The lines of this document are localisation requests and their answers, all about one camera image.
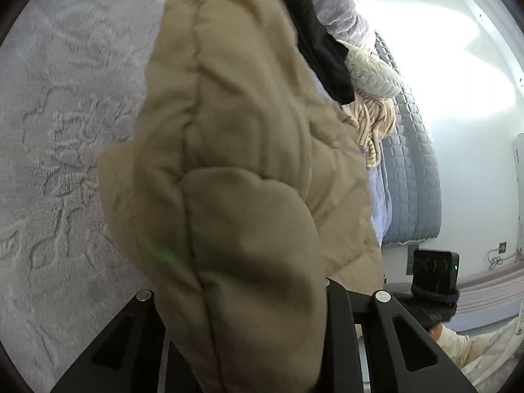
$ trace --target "beige puffer jacket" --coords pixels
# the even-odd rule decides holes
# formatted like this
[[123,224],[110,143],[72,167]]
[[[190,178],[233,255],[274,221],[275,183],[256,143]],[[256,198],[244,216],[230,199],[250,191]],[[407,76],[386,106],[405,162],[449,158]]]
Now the beige puffer jacket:
[[168,0],[135,139],[98,161],[109,229],[206,393],[308,391],[324,276],[382,287],[356,130],[295,47],[279,0]]

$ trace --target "bed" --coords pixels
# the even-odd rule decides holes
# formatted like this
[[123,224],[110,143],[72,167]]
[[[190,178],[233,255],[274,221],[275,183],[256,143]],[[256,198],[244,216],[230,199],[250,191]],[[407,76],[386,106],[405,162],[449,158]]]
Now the bed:
[[[0,340],[35,393],[151,288],[106,230],[95,158],[132,135],[164,2],[31,0],[0,46]],[[434,153],[422,152],[428,135],[401,102],[384,160],[369,173],[384,244],[433,237],[440,226]]]

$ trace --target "jacket seam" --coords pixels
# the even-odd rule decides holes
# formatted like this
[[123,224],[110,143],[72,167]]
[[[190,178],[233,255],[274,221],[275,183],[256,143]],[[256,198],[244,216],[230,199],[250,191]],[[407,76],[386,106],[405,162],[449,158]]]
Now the jacket seam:
[[[196,74],[197,74],[197,78],[196,78],[196,83],[195,83],[195,104],[193,105],[193,108],[192,108],[192,119],[191,119],[191,122],[189,122],[187,125],[184,126],[184,130],[183,130],[183,140],[182,140],[182,152],[183,152],[183,155],[184,156],[187,156],[187,149],[188,149],[188,135],[187,135],[187,129],[189,127],[191,127],[192,124],[194,124],[195,122],[195,119],[196,119],[196,115],[198,113],[198,110],[200,109],[200,106],[201,106],[201,103],[202,103],[202,99],[201,99],[201,90],[202,90],[202,74],[201,74],[201,61],[200,61],[200,55],[202,53],[202,43],[201,43],[201,40],[200,40],[200,36],[198,35],[198,31],[196,30],[197,29],[197,25],[200,21],[200,12],[201,12],[201,8],[203,6],[203,2],[202,0],[195,0],[194,2],[196,4],[196,10],[195,10],[195,14],[193,15],[193,20],[192,20],[192,25],[191,25],[191,32],[192,32],[192,35],[193,35],[193,42],[195,43],[195,56],[194,56],[194,59],[196,61]],[[187,160],[184,159],[183,161],[183,164],[184,164],[184,169],[183,169],[183,172],[185,173],[185,167],[188,165],[187,163]],[[217,352],[217,346],[216,346],[216,335],[214,333],[214,330],[213,330],[213,325],[211,323],[211,310],[210,310],[210,306],[209,306],[209,302],[208,302],[208,299],[206,298],[206,289],[203,285],[203,282],[202,282],[202,279],[200,277],[200,274],[198,272],[198,268],[197,268],[197,263],[196,263],[196,253],[195,253],[195,250],[193,248],[193,237],[192,237],[192,233],[191,233],[191,226],[190,226],[190,218],[191,218],[191,214],[190,214],[190,211],[188,209],[188,206],[187,206],[187,197],[186,197],[186,192],[184,190],[184,187],[182,185],[182,201],[183,201],[183,205],[184,205],[184,216],[185,216],[185,220],[186,220],[186,234],[187,234],[187,238],[188,238],[188,249],[189,249],[189,252],[191,253],[191,256],[192,256],[192,266],[193,266],[193,271],[195,272],[195,276],[196,276],[196,279],[197,279],[197,282],[198,284],[200,285],[200,288],[202,288],[202,292],[203,292],[203,299],[204,299],[204,308],[205,308],[205,312],[207,314],[207,317],[208,317],[208,325],[209,325],[209,333],[210,333],[210,338],[211,338],[211,345],[213,347],[213,354],[215,356],[215,359],[216,359],[216,366],[217,366],[217,371],[218,371],[218,381],[222,387],[222,391],[223,392],[227,392],[226,390],[226,387],[225,387],[225,383],[224,383],[224,374],[222,372],[222,365],[221,365],[221,360],[219,358],[219,355],[218,355],[218,352]]]

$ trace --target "quilted stitching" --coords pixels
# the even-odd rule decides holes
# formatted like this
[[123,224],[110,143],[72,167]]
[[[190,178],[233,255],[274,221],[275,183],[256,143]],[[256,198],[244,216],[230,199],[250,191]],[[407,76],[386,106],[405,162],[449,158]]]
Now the quilted stitching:
[[[376,53],[401,74],[383,38],[376,35]],[[439,168],[429,129],[407,85],[394,100],[397,123],[382,141],[392,203],[383,245],[436,238],[442,218]]]

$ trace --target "black device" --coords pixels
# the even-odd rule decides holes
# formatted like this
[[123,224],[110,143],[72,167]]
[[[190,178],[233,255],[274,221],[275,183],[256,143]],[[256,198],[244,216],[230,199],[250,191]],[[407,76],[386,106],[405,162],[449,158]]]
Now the black device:
[[413,286],[416,290],[440,296],[457,293],[460,257],[450,251],[415,250],[413,255]]

